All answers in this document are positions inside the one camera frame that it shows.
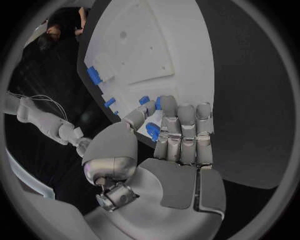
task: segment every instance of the blue connector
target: blue connector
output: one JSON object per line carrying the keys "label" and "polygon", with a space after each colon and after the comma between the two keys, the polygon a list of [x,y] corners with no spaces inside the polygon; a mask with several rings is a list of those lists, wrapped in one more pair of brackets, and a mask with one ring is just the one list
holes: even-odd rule
{"label": "blue connector", "polygon": [[88,73],[90,79],[92,80],[92,82],[93,82],[95,85],[98,85],[99,83],[103,82],[103,81],[100,79],[97,70],[96,70],[93,66],[89,67],[86,71],[87,71],[87,73]]}
{"label": "blue connector", "polygon": [[156,108],[156,110],[162,110],[162,107],[161,107],[161,97],[160,96],[158,96],[157,99],[156,99],[155,108]]}
{"label": "blue connector", "polygon": [[157,142],[161,132],[161,128],[153,122],[146,124],[147,133],[152,137],[153,142]]}
{"label": "blue connector", "polygon": [[148,103],[148,102],[150,102],[150,98],[149,98],[148,96],[143,96],[143,97],[139,100],[139,103],[140,103],[141,105],[146,104],[146,103]]}
{"label": "blue connector", "polygon": [[116,101],[116,99],[114,97],[112,97],[106,103],[104,103],[104,106],[108,109],[109,106],[112,105],[115,101]]}

